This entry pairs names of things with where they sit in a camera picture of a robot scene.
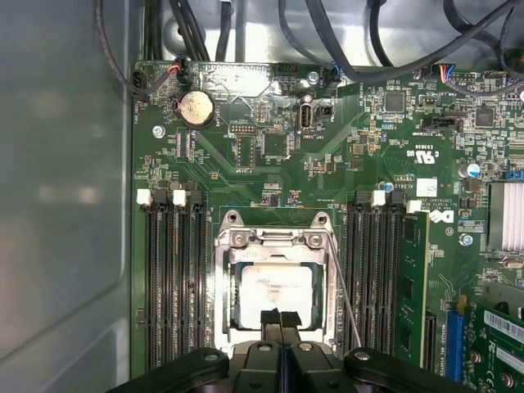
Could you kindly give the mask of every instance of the integrated circuit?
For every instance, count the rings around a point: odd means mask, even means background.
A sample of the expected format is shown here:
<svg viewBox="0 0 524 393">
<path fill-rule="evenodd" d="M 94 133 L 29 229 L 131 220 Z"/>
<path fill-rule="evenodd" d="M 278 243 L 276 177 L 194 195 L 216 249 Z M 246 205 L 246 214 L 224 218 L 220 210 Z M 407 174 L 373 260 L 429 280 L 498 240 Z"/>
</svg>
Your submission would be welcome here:
<svg viewBox="0 0 524 393">
<path fill-rule="evenodd" d="M 404 106 L 404 94 L 403 93 L 386 93 L 386 112 L 403 112 Z"/>
<path fill-rule="evenodd" d="M 493 127 L 495 125 L 495 110 L 488 106 L 479 106 L 475 111 L 477 127 Z"/>
</svg>

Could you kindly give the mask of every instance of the green circuit board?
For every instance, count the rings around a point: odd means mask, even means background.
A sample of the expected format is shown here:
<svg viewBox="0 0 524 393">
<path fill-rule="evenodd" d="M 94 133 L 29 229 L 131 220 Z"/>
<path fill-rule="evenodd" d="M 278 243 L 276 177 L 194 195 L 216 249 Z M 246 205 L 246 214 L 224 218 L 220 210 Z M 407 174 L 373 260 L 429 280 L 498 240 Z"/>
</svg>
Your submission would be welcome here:
<svg viewBox="0 0 524 393">
<path fill-rule="evenodd" d="M 140 62 L 136 72 L 152 81 L 169 65 Z M 484 282 L 524 286 L 522 267 L 505 268 L 499 261 L 506 253 L 489 248 L 487 241 L 490 183 L 503 179 L 508 170 L 524 168 L 524 103 L 518 92 L 465 97 L 444 86 L 438 75 L 420 72 L 381 84 L 351 84 L 344 78 L 335 84 L 329 70 L 314 65 L 193 62 L 187 72 L 189 85 L 172 76 L 148 100 L 136 100 L 133 106 L 134 194 L 150 190 L 153 199 L 165 194 L 171 199 L 173 191 L 183 189 L 200 206 L 188 210 L 185 218 L 166 215 L 176 228 L 183 226 L 183 219 L 193 223 L 184 228 L 197 228 L 181 234 L 163 229 L 158 221 L 154 226 L 143 206 L 134 204 L 133 376 L 196 346 L 213 345 L 214 239 L 224 213 L 231 209 L 242 212 L 245 224 L 264 226 L 307 226 L 316 212 L 327 212 L 340 244 L 339 259 L 347 268 L 350 204 L 366 195 L 373 198 L 373 191 L 385 187 L 403 192 L 406 203 L 401 209 L 420 203 L 418 210 L 426 212 L 418 215 L 427 223 L 427 241 L 422 250 L 413 250 L 422 260 L 413 267 L 417 281 L 409 290 L 416 296 L 420 292 L 425 304 L 409 311 L 417 316 L 417 334 L 397 341 L 404 352 L 417 351 L 414 363 L 429 364 L 440 375 L 446 374 L 448 313 L 458 308 L 460 296 L 474 298 Z M 508 83 L 500 72 L 455 71 L 452 80 L 480 90 Z M 188 127 L 178 112 L 180 97 L 196 90 L 208 93 L 214 102 L 213 119 L 203 128 Z M 307 102 L 308 126 L 302 127 L 301 105 L 308 95 L 313 100 Z M 464 177 L 473 162 L 480 175 Z M 185 264 L 183 270 L 158 263 L 156 272 L 148 273 L 152 259 L 159 256 L 151 254 L 147 243 L 160 244 L 158 237 L 147 240 L 148 226 L 165 230 L 165 247 L 177 238 L 186 245 L 165 257 L 174 258 L 174 265 Z M 472 239 L 470 246 L 463 245 L 465 235 Z M 181 255 L 188 261 L 178 260 Z M 401 256 L 400 270 L 405 263 Z M 179 325 L 166 327 L 176 324 L 182 312 L 180 288 L 166 284 L 151 292 L 162 277 L 177 274 L 186 286 L 185 333 Z M 197 279 L 199 274 L 205 279 Z M 373 280 L 371 273 L 367 280 Z M 152 323 L 147 310 L 164 299 L 161 291 L 172 291 L 176 306 L 171 317 L 158 314 L 162 323 Z M 397 308 L 402 309 L 405 305 L 399 301 Z M 428 340 L 426 313 L 435 316 L 428 363 L 422 361 Z M 369 337 L 375 334 L 373 321 L 365 328 L 369 332 L 363 332 Z M 154 350 L 146 344 L 151 340 L 148 324 L 155 325 L 159 335 L 153 340 Z M 337 324 L 340 334 L 334 346 L 342 351 L 350 344 L 344 333 L 346 319 L 340 317 Z M 166 340 L 169 349 L 162 350 Z"/>
</svg>

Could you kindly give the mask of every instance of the screw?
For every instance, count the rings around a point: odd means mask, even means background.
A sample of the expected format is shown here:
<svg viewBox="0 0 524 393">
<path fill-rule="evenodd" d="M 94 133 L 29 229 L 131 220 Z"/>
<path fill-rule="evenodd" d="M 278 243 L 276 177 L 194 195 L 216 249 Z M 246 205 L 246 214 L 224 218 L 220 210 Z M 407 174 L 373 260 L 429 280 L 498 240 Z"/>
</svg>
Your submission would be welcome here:
<svg viewBox="0 0 524 393">
<path fill-rule="evenodd" d="M 233 244 L 235 246 L 243 246 L 246 244 L 246 235 L 244 233 L 235 233 L 233 235 Z"/>
<path fill-rule="evenodd" d="M 322 244 L 322 238 L 320 235 L 313 235 L 309 237 L 309 244 L 313 247 L 318 247 Z"/>
<path fill-rule="evenodd" d="M 165 135 L 165 128 L 161 125 L 156 125 L 153 127 L 153 137 L 155 138 L 163 138 Z"/>
<path fill-rule="evenodd" d="M 482 356 L 481 356 L 481 354 L 479 354 L 476 350 L 472 350 L 472 351 L 469 353 L 469 359 L 470 359 L 474 364 L 479 364 L 479 363 L 482 361 Z"/>
<path fill-rule="evenodd" d="M 513 387 L 515 384 L 515 381 L 513 380 L 513 377 L 511 374 L 508 373 L 500 373 L 500 379 L 502 380 L 502 383 L 506 387 Z"/>
<path fill-rule="evenodd" d="M 298 347 L 305 352 L 309 352 L 313 349 L 313 346 L 309 342 L 303 342 L 302 344 L 299 344 Z"/>
<path fill-rule="evenodd" d="M 305 77 L 309 84 L 317 84 L 320 81 L 320 75 L 317 71 L 311 71 Z"/>
<path fill-rule="evenodd" d="M 468 235 L 467 233 L 463 233 L 458 238 L 458 243 L 464 247 L 470 246 L 471 244 L 473 244 L 473 236 Z"/>
<path fill-rule="evenodd" d="M 357 352 L 355 354 L 355 358 L 357 358 L 358 360 L 362 360 L 363 362 L 367 361 L 367 360 L 370 360 L 371 359 L 371 356 L 369 356 L 368 354 L 366 354 L 365 352 Z"/>
</svg>

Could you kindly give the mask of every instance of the blue pcie slot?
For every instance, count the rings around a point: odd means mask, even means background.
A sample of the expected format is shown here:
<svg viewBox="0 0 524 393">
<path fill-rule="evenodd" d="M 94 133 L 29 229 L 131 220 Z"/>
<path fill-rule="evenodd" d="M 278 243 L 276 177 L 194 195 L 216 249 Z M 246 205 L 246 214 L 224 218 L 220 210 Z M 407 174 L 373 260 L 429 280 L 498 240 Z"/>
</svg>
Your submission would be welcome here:
<svg viewBox="0 0 524 393">
<path fill-rule="evenodd" d="M 448 313 L 445 375 L 455 382 L 462 381 L 464 325 L 464 317 L 457 311 Z"/>
<path fill-rule="evenodd" d="M 509 170 L 504 175 L 506 180 L 524 180 L 524 170 Z"/>
</svg>

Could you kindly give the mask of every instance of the capacitor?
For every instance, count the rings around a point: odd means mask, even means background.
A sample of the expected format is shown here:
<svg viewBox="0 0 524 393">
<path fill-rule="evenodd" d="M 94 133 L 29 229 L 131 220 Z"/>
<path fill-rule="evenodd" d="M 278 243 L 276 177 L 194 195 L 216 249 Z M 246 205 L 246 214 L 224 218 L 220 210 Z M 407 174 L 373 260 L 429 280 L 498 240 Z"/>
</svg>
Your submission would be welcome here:
<svg viewBox="0 0 524 393">
<path fill-rule="evenodd" d="M 458 168 L 458 176 L 461 178 L 478 178 L 481 175 L 481 167 L 477 163 L 465 163 Z"/>
<path fill-rule="evenodd" d="M 175 111 L 190 129 L 203 129 L 215 118 L 215 102 L 210 94 L 192 90 L 175 104 Z"/>
<path fill-rule="evenodd" d="M 389 193 L 389 192 L 392 192 L 395 189 L 395 186 L 393 185 L 393 183 L 380 182 L 378 184 L 378 189 L 379 190 L 383 190 L 386 193 Z"/>
</svg>

